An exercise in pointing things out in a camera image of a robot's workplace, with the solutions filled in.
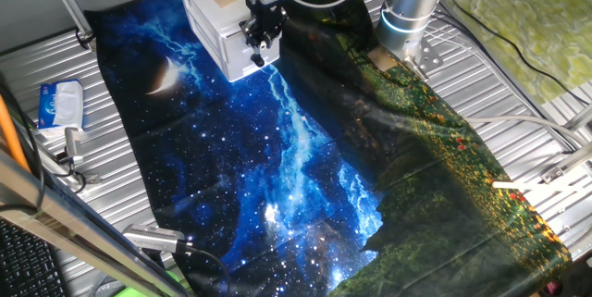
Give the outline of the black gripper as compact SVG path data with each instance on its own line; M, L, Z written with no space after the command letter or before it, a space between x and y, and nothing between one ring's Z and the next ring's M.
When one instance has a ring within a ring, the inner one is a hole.
M281 39L282 26L288 19L287 11L282 6L264 5L260 2L248 2L247 7L251 16L240 22L246 43L255 52L260 51L262 42L265 43L266 50L271 50Z

